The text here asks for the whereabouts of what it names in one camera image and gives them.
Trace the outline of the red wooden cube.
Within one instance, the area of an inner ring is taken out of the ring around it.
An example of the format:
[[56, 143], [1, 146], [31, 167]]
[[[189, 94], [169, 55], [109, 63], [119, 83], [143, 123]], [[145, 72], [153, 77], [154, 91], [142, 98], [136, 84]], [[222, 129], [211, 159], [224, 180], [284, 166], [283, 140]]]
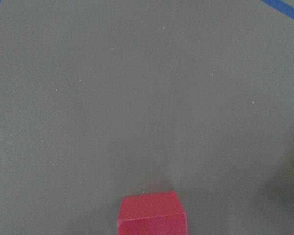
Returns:
[[187, 235], [187, 217], [175, 191], [124, 197], [119, 235]]

